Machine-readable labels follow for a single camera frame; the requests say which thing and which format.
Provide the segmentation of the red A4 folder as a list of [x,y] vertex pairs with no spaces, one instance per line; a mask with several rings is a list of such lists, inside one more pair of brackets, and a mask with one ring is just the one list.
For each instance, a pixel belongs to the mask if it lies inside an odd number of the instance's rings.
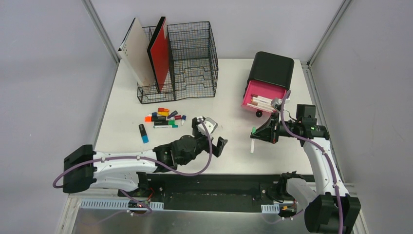
[[156,89],[160,93],[169,72],[169,38],[165,16],[160,18],[152,34],[147,53],[155,75]]

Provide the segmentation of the white A4 folder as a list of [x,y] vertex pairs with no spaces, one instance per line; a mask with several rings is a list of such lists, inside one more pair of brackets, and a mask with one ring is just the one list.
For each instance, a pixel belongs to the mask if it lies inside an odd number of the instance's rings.
[[137,18],[134,18],[118,49],[118,54],[127,65],[139,86],[154,82],[154,73],[147,53],[149,39]]

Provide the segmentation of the black pink drawer unit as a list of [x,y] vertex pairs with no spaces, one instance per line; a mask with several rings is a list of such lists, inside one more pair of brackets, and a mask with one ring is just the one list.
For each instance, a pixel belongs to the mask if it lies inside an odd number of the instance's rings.
[[252,66],[246,81],[241,106],[254,112],[256,117],[262,117],[264,113],[246,106],[251,102],[251,94],[265,98],[283,98],[290,89],[295,62],[292,58],[259,51],[255,54]]

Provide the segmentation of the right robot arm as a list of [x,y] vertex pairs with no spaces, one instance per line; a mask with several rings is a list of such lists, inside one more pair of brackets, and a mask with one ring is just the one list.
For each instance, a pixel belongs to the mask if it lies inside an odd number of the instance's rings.
[[361,210],[358,198],[350,196],[339,176],[331,153],[330,135],[318,125],[314,105],[299,104],[296,117],[282,121],[281,106],[251,102],[256,116],[269,112],[269,119],[251,132],[251,139],[275,144],[280,137],[299,140],[312,168],[316,188],[307,185],[297,172],[283,173],[264,189],[266,198],[279,204],[295,200],[302,207],[306,229],[311,233],[350,234]]

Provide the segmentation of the yellow cap white marker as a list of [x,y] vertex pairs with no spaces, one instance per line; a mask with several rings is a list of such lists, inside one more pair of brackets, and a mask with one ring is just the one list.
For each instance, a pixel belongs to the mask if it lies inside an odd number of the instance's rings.
[[252,106],[254,108],[257,108],[257,109],[263,109],[263,110],[266,110],[268,112],[273,112],[275,110],[271,106],[265,106],[265,105],[262,105],[261,103],[255,103],[254,102],[254,103],[248,103],[247,105]]

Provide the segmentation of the brown cap white marker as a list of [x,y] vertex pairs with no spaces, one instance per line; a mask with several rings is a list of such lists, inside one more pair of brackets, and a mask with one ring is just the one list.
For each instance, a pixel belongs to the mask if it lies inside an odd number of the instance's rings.
[[252,100],[250,102],[250,104],[255,105],[255,106],[260,106],[260,107],[266,108],[266,109],[273,109],[273,107],[271,107],[271,105],[268,104],[268,103],[256,102],[256,101]]

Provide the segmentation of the red brown cap marker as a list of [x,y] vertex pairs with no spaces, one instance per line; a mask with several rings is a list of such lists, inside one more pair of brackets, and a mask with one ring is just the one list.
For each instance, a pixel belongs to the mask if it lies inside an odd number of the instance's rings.
[[251,96],[252,98],[259,99],[259,100],[262,100],[262,101],[264,101],[264,102],[269,102],[269,103],[272,102],[272,99],[265,98],[265,97],[262,97],[262,96],[259,96],[259,95],[256,95],[256,94],[251,94],[250,96]]

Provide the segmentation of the teal cap white marker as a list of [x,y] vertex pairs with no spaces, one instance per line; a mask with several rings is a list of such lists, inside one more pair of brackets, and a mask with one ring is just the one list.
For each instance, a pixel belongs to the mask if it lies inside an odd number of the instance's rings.
[[160,128],[178,128],[178,125],[154,125],[154,129],[160,129]]

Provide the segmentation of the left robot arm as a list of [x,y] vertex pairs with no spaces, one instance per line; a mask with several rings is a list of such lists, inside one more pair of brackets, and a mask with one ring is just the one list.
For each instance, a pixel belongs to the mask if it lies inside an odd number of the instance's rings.
[[[219,157],[228,142],[219,137],[217,144],[213,144],[212,133],[217,126],[209,117],[195,117],[191,135],[136,153],[107,153],[95,151],[90,144],[82,145],[65,157],[64,171],[54,180],[53,187],[61,188],[67,194],[80,193],[89,188],[105,188],[143,197],[149,190],[148,183],[142,178],[144,174],[202,174],[209,167],[212,157]],[[203,169],[195,173],[177,170],[178,166],[187,165],[202,152],[209,155]]]

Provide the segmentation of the purple cap white marker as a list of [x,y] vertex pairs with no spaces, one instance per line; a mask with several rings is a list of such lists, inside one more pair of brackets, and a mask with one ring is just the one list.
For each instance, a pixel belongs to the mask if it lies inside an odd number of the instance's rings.
[[258,98],[258,97],[253,97],[251,99],[251,101],[256,102],[256,103],[261,103],[263,105],[271,105],[271,101],[270,99],[262,99],[262,98]]

